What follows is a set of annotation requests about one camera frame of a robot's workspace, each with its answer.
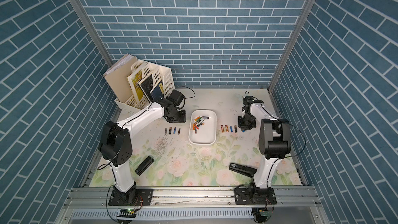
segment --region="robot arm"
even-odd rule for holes
[[[260,124],[258,140],[259,151],[264,156],[260,166],[255,168],[230,164],[232,171],[253,178],[254,188],[267,189],[271,187],[271,179],[279,162],[290,153],[290,128],[288,120],[271,114],[263,105],[263,101],[255,100],[250,95],[243,99],[243,117],[238,117],[238,125],[244,132]]]
[[[104,125],[98,150],[110,164],[116,180],[115,189],[126,202],[132,202],[136,188],[128,162],[134,146],[134,135],[161,117],[170,123],[186,122],[185,110],[178,107],[182,99],[184,95],[173,90],[169,97],[156,99],[133,116],[118,123],[110,121]]]

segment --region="floral tablecloth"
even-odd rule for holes
[[[240,102],[243,98],[242,95],[236,96],[240,98]],[[188,116],[193,110],[199,109],[199,106],[194,105],[193,109],[190,109],[187,103],[185,108],[187,108],[187,119],[189,119]],[[236,119],[237,117],[237,111],[228,111],[228,114],[232,115],[229,118]],[[220,122],[228,123],[223,117],[220,118]],[[133,146],[129,163],[132,177],[138,186],[231,186],[250,182],[249,177],[232,172],[228,167],[230,162],[255,168],[259,166],[263,155],[258,150],[258,128],[244,133],[240,130],[237,133],[221,132],[218,129],[216,142],[213,145],[199,146],[189,142],[187,133],[183,133],[183,128],[186,130],[189,128],[189,123],[173,124],[173,126],[177,126],[177,129],[179,125],[182,130],[181,135],[165,135],[164,129],[168,129],[170,124],[159,119],[152,127],[143,129],[140,135],[135,136],[137,142]],[[159,133],[159,130],[163,134],[156,137],[154,133]],[[138,176],[134,170],[147,156],[152,156],[155,162],[141,176]],[[106,161],[102,158],[99,165],[103,163]],[[114,183],[112,171],[107,166],[105,169],[95,172],[90,187],[109,187]],[[301,185],[291,158],[285,158],[278,164],[271,184]]]

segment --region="black cable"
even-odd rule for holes
[[[196,93],[195,93],[191,88],[189,88],[189,87],[186,87],[186,88],[188,88],[189,90],[191,90],[191,91],[193,92],[193,96],[192,96],[192,97],[188,97],[188,98],[186,98],[186,97],[184,96],[184,98],[190,99],[190,98],[193,98],[193,97],[196,96]]]
[[[111,187],[113,187],[113,186],[115,186],[115,185],[116,185],[116,184],[111,185],[111,186],[109,187],[109,189],[108,189],[108,193],[106,193],[105,207],[106,207],[106,212],[108,213],[108,216],[109,216],[114,222],[119,223],[119,221],[116,221],[115,219],[112,218],[112,216],[109,214],[109,211],[108,211],[108,194],[109,194],[109,190],[111,190]]]
[[[182,105],[182,107],[176,107],[176,108],[179,109],[179,110],[181,110],[182,108],[184,108],[184,106],[185,106],[185,100],[186,100],[186,99],[191,99],[191,98],[193,98],[193,97],[196,96],[196,93],[195,93],[191,88],[189,88],[189,87],[186,87],[186,88],[188,88],[189,90],[191,90],[191,91],[193,92],[193,96],[187,98],[187,97],[185,97],[185,95],[184,95],[184,104]]]
[[[121,148],[119,149],[119,151],[116,153],[116,155],[112,158],[112,160],[111,160],[109,163],[103,163],[102,165],[100,165],[100,166],[97,168],[97,170],[102,170],[102,169],[106,168],[108,165],[110,166],[111,162],[113,162],[113,161],[115,160],[115,158],[116,158],[117,155],[119,154],[120,150],[121,150]]]
[[[288,124],[288,125],[290,125],[291,127],[293,127],[294,129],[298,130],[298,131],[300,132],[302,138],[304,139],[304,146],[302,147],[301,151],[300,151],[297,155],[289,156],[289,157],[297,157],[297,156],[299,156],[299,155],[305,150],[305,147],[306,147],[306,145],[307,145],[307,140],[305,139],[305,136],[304,136],[304,134],[300,131],[300,129],[298,129],[297,127],[295,127],[294,125],[292,125],[292,124],[290,124],[290,123],[286,123],[286,122],[282,122],[282,123]]]
[[[132,121],[132,120],[134,120],[134,119],[140,117],[141,115],[143,115],[144,112],[146,112],[146,111],[143,111],[140,115],[138,115],[137,117],[135,117],[135,118],[133,118],[133,119],[131,119],[131,120],[125,122],[125,123],[122,125],[123,135],[125,134],[125,130],[124,130],[123,127],[124,127],[128,122],[130,122],[130,121]],[[120,152],[121,149],[122,149],[122,147],[120,147],[119,151],[116,153],[116,155],[112,158],[112,160],[111,160],[109,163],[103,163],[102,165],[100,165],[100,166],[97,168],[97,170],[102,170],[102,169],[106,168],[107,166],[111,166],[111,162],[113,162],[113,161],[115,160],[115,158],[117,157],[117,155],[119,154],[119,152]]]

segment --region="brick wallpaper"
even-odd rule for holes
[[[0,1],[0,222],[53,222],[115,96],[67,0]]]
[[[305,0],[81,0],[114,60],[172,68],[176,85],[267,87]]]
[[[331,223],[398,223],[397,64],[398,0],[316,0],[276,85]]]

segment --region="wire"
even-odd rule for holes
[[[186,88],[188,88],[189,90],[191,90],[191,91],[193,92],[193,96],[192,96],[192,97],[188,97],[188,98],[186,98],[186,97],[184,96],[184,98],[190,99],[190,98],[193,98],[193,97],[196,96],[196,93],[195,93],[191,88],[189,88],[189,87],[186,87]]]
[[[138,117],[140,117],[141,115],[143,115],[144,112],[147,112],[147,111],[143,111],[140,115],[138,115],[137,117],[135,117],[135,118],[133,118],[133,119],[131,119],[131,120],[125,122],[125,123],[122,125],[123,136],[125,135],[125,130],[124,130],[123,127],[124,127],[127,123],[129,123],[130,121],[133,121],[133,120],[135,120],[136,118],[138,118]],[[115,158],[117,157],[117,155],[119,154],[119,152],[120,152],[121,149],[122,149],[122,147],[120,147],[119,151],[116,153],[116,155],[112,158],[112,160],[111,160],[109,163],[103,163],[102,165],[98,166],[97,170],[102,170],[102,169],[106,168],[107,166],[111,166],[111,163],[115,160]]]
[[[116,155],[112,158],[112,160],[109,161],[109,163],[103,163],[102,165],[100,165],[100,166],[97,168],[97,170],[102,170],[102,169],[106,168],[108,165],[111,166],[111,162],[113,162],[113,161],[115,160],[115,158],[116,158],[117,155],[119,154],[120,150],[121,150],[121,148],[120,148],[119,151],[116,153]]]
[[[300,131],[300,129],[298,129],[297,127],[295,127],[294,125],[292,125],[292,124],[290,124],[290,123],[287,123],[287,122],[282,122],[282,123],[288,124],[288,125],[290,125],[291,127],[293,127],[294,129],[298,130],[298,131],[300,132],[300,134],[301,134],[301,137],[304,139],[304,146],[302,147],[301,151],[300,151],[297,155],[289,156],[289,157],[297,157],[297,156],[299,156],[299,155],[304,151],[304,149],[305,149],[305,147],[306,147],[306,145],[307,145],[307,140],[305,139],[305,136],[304,136],[304,134]]]
[[[187,97],[185,97],[185,95],[184,95],[184,104],[182,105],[182,107],[176,107],[176,108],[179,109],[179,110],[181,110],[182,108],[184,108],[184,106],[185,106],[185,100],[186,100],[186,99],[191,99],[191,98],[193,98],[193,97],[196,96],[196,93],[195,93],[191,88],[189,88],[189,87],[186,87],[186,88],[188,88],[189,90],[191,90],[191,91],[193,92],[193,96],[187,98]]]
[[[106,207],[106,212],[108,213],[108,216],[109,216],[114,222],[119,223],[119,221],[116,221],[115,219],[112,218],[112,216],[109,214],[109,211],[108,211],[108,194],[109,194],[109,190],[111,190],[111,187],[113,187],[113,186],[115,186],[115,185],[116,185],[116,184],[111,185],[111,186],[109,187],[109,189],[108,189],[108,193],[106,193],[105,207]]]
[[[238,189],[238,188],[240,188],[240,187],[242,187],[242,186],[245,187],[247,190],[249,190],[249,188],[248,188],[246,185],[244,185],[244,184],[241,184],[241,185],[236,186],[235,189]]]
[[[150,105],[148,106],[148,108],[145,109],[145,111],[143,111],[140,115],[138,115],[137,117],[135,117],[135,118],[133,118],[133,119],[131,119],[131,120],[125,122],[125,123],[122,125],[122,129],[123,129],[123,127],[124,127],[127,123],[129,123],[129,122],[135,120],[136,118],[140,117],[141,115],[144,114],[144,112],[147,112],[147,110],[152,106],[152,104],[153,104],[153,101],[150,103]]]

